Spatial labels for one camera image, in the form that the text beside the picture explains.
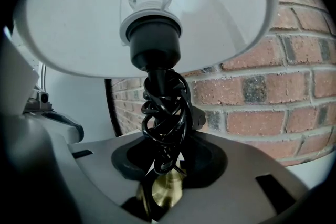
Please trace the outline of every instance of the lampshade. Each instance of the lampshade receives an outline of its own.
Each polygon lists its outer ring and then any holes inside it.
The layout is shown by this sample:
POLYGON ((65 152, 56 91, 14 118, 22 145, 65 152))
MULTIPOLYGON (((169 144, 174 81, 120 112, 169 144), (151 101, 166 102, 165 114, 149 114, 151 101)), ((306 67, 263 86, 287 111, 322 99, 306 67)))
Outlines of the lampshade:
MULTIPOLYGON (((267 32, 278 0, 171 0, 182 27, 177 72, 223 62, 251 48, 267 32)), ((14 25, 46 65, 81 76, 146 76, 120 38, 133 13, 129 0, 20 0, 14 25)))

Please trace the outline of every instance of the lamp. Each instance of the lamp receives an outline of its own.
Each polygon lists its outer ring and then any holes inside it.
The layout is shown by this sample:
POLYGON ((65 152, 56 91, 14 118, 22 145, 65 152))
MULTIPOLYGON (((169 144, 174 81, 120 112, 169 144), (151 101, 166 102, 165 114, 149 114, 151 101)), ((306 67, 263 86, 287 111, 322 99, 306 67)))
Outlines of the lamp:
POLYGON ((268 30, 276 7, 277 0, 20 0, 16 30, 48 66, 89 77, 148 74, 144 136, 71 145, 51 138, 83 220, 141 222, 135 215, 171 223, 186 222, 188 215, 192 223, 261 222, 306 192, 257 149, 197 132, 204 112, 192 106, 188 85, 177 73, 247 51, 268 30), (185 160, 179 167, 180 153, 185 160), (174 207, 165 208, 152 186, 162 185, 158 176, 172 169, 182 175, 183 191, 174 207))

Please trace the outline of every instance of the black slot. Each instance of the black slot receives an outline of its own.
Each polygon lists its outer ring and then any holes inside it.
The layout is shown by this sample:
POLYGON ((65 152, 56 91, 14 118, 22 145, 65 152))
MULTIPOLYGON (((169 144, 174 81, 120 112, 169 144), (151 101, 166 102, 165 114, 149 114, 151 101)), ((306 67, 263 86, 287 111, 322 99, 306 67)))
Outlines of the black slot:
POLYGON ((277 214, 284 212, 295 203, 294 198, 272 175, 257 176, 256 181, 266 194, 277 214))
POLYGON ((78 159, 78 158, 82 158, 82 157, 85 157, 85 156, 88 156, 88 155, 91 155, 91 154, 93 154, 92 151, 84 150, 84 151, 74 152, 72 155, 75 159, 78 159))

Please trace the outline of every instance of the brick wall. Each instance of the brick wall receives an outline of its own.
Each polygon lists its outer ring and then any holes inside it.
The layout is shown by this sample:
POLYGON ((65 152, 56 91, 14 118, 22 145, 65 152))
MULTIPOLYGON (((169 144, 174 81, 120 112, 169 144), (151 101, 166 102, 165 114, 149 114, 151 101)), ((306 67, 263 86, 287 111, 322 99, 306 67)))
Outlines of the brick wall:
MULTIPOLYGON (((322 0, 279 0, 268 35, 221 65, 183 74, 203 131, 255 146, 284 165, 336 144, 336 28, 322 0)), ((143 79, 113 79, 123 133, 140 129, 143 79)))

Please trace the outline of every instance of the coiled black cable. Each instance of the coiled black cable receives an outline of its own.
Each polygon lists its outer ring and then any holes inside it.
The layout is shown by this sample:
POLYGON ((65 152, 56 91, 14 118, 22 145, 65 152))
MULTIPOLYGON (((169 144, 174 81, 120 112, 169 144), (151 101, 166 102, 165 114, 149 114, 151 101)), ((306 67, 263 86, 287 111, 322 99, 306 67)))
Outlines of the coiled black cable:
POLYGON ((175 168, 185 136, 193 125, 190 89, 185 79, 173 69, 154 70, 156 79, 144 82, 143 97, 147 100, 141 112, 146 115, 142 121, 142 132, 157 147, 154 170, 166 174, 175 168), (154 127, 148 122, 155 118, 154 127))

